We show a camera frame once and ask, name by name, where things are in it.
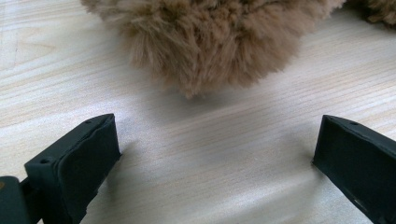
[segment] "wooden floor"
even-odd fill
[[[310,165],[321,117],[396,139],[396,33],[336,11],[284,72],[186,100],[75,1],[0,3],[0,175],[116,116],[121,161],[84,224],[370,223]]]

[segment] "tabletop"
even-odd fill
[[[186,99],[75,0],[0,3],[0,175],[114,113],[121,160],[82,223],[370,223],[311,166],[323,115],[396,139],[396,33],[339,9],[287,68]]]

